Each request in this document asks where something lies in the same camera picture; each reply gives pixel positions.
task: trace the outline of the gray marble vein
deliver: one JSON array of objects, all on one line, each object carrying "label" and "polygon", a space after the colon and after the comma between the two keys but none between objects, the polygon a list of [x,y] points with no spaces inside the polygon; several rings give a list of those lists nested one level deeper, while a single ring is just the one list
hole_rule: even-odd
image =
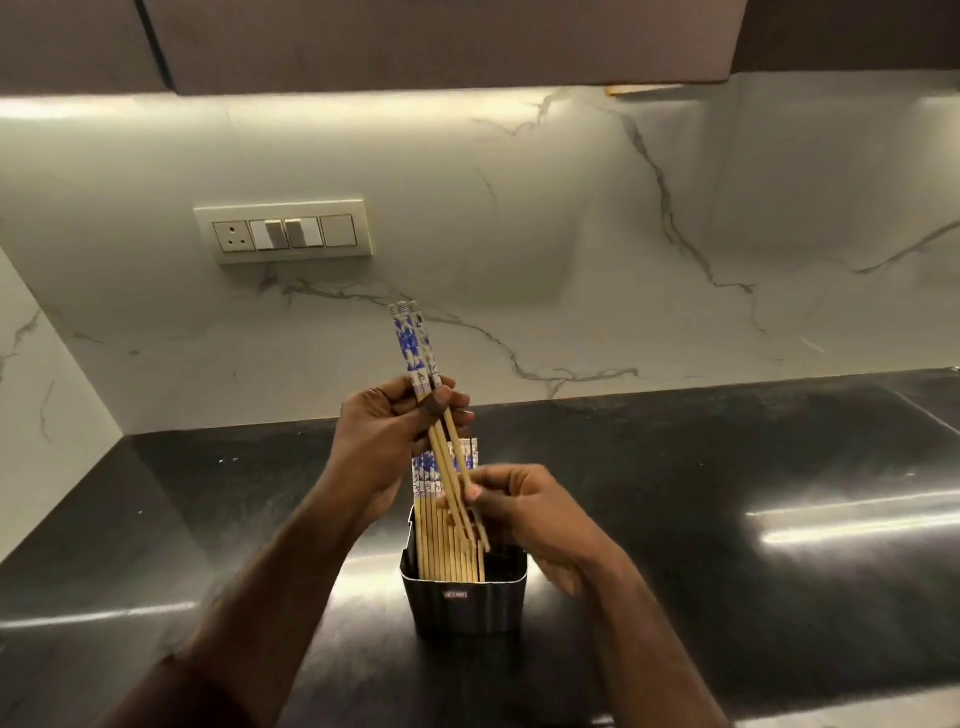
[{"label": "gray marble vein", "polygon": [[43,395],[43,402],[40,403],[40,434],[43,435],[43,439],[51,445],[54,444],[54,441],[50,439],[50,434],[47,432],[47,404],[50,403],[50,395],[54,393],[55,386],[57,386],[56,379],[50,382],[46,394]]},{"label": "gray marble vein", "polygon": [[493,182],[490,181],[490,178],[484,174],[484,171],[480,169],[479,165],[475,168],[477,175],[483,181],[484,186],[487,187],[487,192],[490,194],[490,202],[493,214],[496,215],[500,210],[500,198],[496,196],[496,190],[493,189]]},{"label": "gray marble vein", "polygon": [[738,281],[723,282],[717,280],[716,275],[713,273],[713,265],[710,263],[709,258],[707,258],[703,251],[695,246],[677,226],[676,213],[673,207],[673,195],[671,194],[670,186],[666,181],[666,173],[650,155],[650,150],[647,148],[647,144],[643,139],[643,134],[640,132],[640,127],[637,125],[636,120],[632,116],[620,111],[613,109],[601,110],[604,110],[607,113],[612,113],[619,117],[620,123],[623,125],[623,131],[627,135],[627,139],[630,141],[631,146],[633,146],[636,152],[654,173],[654,178],[657,181],[657,189],[660,191],[660,227],[663,230],[663,236],[666,238],[667,242],[680,251],[680,254],[684,257],[689,255],[693,259],[693,262],[696,263],[697,267],[700,269],[700,272],[704,275],[704,278],[707,279],[707,282],[714,288],[735,288],[749,296],[750,323],[757,331],[762,334],[766,334],[767,330],[760,325],[756,317],[756,283],[743,283]]},{"label": "gray marble vein", "polygon": [[7,368],[7,362],[19,353],[23,340],[36,331],[36,328],[40,325],[40,313],[42,313],[42,311],[38,308],[30,321],[13,333],[13,346],[10,349],[10,353],[0,354],[0,382],[3,382],[3,374]]},{"label": "gray marble vein", "polygon": [[498,121],[493,121],[488,118],[472,118],[472,121],[475,124],[484,124],[486,126],[494,127],[495,129],[500,130],[501,132],[507,134],[508,136],[517,136],[518,134],[524,132],[531,132],[534,129],[538,129],[542,126],[543,122],[546,121],[547,116],[550,113],[550,108],[558,101],[568,97],[573,93],[575,88],[573,87],[564,87],[558,88],[555,91],[551,91],[546,96],[543,97],[543,100],[538,104],[530,104],[534,109],[537,110],[537,117],[532,121],[525,121],[520,124],[518,127],[508,127],[504,124],[499,123]]},{"label": "gray marble vein", "polygon": [[958,228],[960,228],[960,220],[954,220],[953,222],[947,223],[946,225],[943,225],[942,227],[937,228],[937,230],[930,232],[927,235],[924,235],[924,237],[922,237],[913,245],[908,246],[907,248],[904,248],[898,253],[894,253],[893,255],[888,257],[886,260],[879,262],[877,265],[871,265],[867,268],[856,268],[856,269],[848,268],[848,270],[850,270],[851,273],[858,274],[859,276],[869,276],[871,273],[874,273],[875,271],[878,271],[881,268],[885,268],[888,265],[894,265],[895,263],[900,262],[901,260],[906,258],[908,255],[912,255],[914,253],[923,253],[926,250],[927,246],[929,246],[931,243],[936,242],[941,237],[946,235],[948,232],[953,232]]},{"label": "gray marble vein", "polygon": [[267,263],[263,267],[263,276],[260,277],[260,282],[256,286],[256,295],[262,296],[267,291],[276,287],[279,282],[280,279],[276,274],[276,266],[273,263]]},{"label": "gray marble vein", "polygon": [[[292,301],[296,296],[315,296],[318,298],[330,299],[332,301],[366,301],[368,303],[373,303],[374,305],[383,307],[389,306],[391,303],[396,303],[397,301],[412,300],[411,296],[408,296],[402,291],[395,289],[389,283],[384,283],[384,285],[389,289],[386,294],[356,293],[350,290],[351,288],[359,285],[366,284],[355,282],[344,286],[343,288],[326,289],[316,285],[315,283],[311,283],[308,280],[300,279],[284,285],[283,295],[287,297],[288,301]],[[640,378],[640,372],[635,367],[604,369],[599,372],[581,375],[571,372],[568,369],[552,369],[552,374],[541,374],[538,371],[525,369],[520,364],[519,354],[512,347],[508,346],[506,342],[493,335],[490,331],[483,327],[477,326],[476,324],[465,321],[456,314],[450,313],[449,311],[446,311],[435,305],[424,302],[420,302],[420,305],[423,309],[424,319],[430,323],[468,328],[482,334],[488,341],[495,344],[507,355],[507,358],[510,359],[511,368],[513,369],[515,376],[523,379],[524,381],[541,382],[546,387],[546,396],[549,400],[554,399],[566,384],[604,381],[607,379],[617,379],[622,376],[635,376]]]}]

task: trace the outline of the light switch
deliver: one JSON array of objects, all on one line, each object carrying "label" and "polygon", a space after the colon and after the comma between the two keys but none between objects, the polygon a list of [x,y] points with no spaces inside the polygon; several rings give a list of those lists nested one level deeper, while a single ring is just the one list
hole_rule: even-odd
[{"label": "light switch", "polygon": [[330,215],[321,218],[327,248],[346,248],[357,244],[353,215]]},{"label": "light switch", "polygon": [[282,251],[290,247],[283,223],[279,220],[253,220],[253,245],[258,251]]},{"label": "light switch", "polygon": [[324,237],[315,217],[291,218],[283,221],[291,248],[322,248]]}]

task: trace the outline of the chopstick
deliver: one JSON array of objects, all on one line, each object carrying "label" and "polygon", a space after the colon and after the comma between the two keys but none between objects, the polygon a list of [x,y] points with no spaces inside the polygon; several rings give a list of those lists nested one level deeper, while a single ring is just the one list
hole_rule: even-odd
[{"label": "chopstick", "polygon": [[[433,353],[433,345],[430,343],[430,336],[426,332],[426,323],[423,320],[423,314],[420,311],[420,307],[417,305],[416,301],[411,301],[409,303],[409,308],[410,314],[413,317],[417,340],[420,344],[420,352],[426,359],[426,364],[430,372],[430,378],[433,380],[433,386],[436,389],[437,387],[443,385],[443,380],[440,377],[440,369],[437,367],[437,358]],[[469,468],[467,467],[467,459],[464,456],[463,444],[460,442],[460,435],[457,433],[457,425],[454,424],[453,414],[449,409],[444,412],[444,423],[446,424],[446,430],[450,435],[450,444],[452,445],[453,455],[456,458],[457,466],[460,468],[460,475],[463,477],[464,486],[466,487],[470,484]],[[467,508],[464,505],[464,501],[461,496],[459,481],[457,482],[457,487],[454,489],[454,493],[457,498],[456,507],[461,512],[461,517],[467,523],[470,541],[473,542],[474,539],[472,535],[472,529],[469,527],[470,519],[467,515]],[[480,514],[477,513],[475,509],[471,508],[470,510],[472,511],[473,517],[476,520],[477,532],[480,534],[480,541],[483,543],[483,548],[489,553],[490,540],[487,538],[487,529],[484,527],[483,519],[480,518]]]},{"label": "chopstick", "polygon": [[[416,302],[397,303],[390,306],[390,312],[414,394],[417,401],[423,401],[443,385],[423,315]],[[476,440],[460,439],[449,408],[429,428],[427,436],[430,450],[414,460],[418,574],[429,581],[486,581],[485,552],[490,551],[487,529],[476,511],[468,511],[458,476],[460,473],[469,483],[469,470],[476,466]],[[438,506],[440,494],[445,495],[452,525]]]}]

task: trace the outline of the marble backsplash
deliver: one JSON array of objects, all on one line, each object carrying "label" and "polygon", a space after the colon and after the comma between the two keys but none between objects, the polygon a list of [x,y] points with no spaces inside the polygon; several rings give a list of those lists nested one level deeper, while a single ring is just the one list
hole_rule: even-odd
[{"label": "marble backsplash", "polygon": [[[128,433],[335,415],[411,298],[478,403],[952,366],[958,85],[0,101],[0,245]],[[370,260],[192,214],[353,196]]]},{"label": "marble backsplash", "polygon": [[120,429],[0,251],[0,561]]}]

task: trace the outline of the black countertop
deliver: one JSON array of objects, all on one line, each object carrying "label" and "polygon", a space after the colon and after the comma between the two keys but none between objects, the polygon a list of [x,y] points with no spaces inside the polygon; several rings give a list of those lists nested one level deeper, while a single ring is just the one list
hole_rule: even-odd
[{"label": "black countertop", "polygon": [[[929,493],[941,517],[960,514],[955,372],[478,414],[483,461],[545,463],[634,557],[733,717],[960,682],[960,529],[923,515]],[[0,725],[83,723],[117,699],[293,511],[333,426],[166,432],[112,450],[0,565]],[[912,525],[790,546],[764,543],[747,516],[891,497]],[[519,633],[416,636],[397,574],[411,500],[404,489],[351,554],[282,724],[604,713],[580,612],[536,574]]]}]

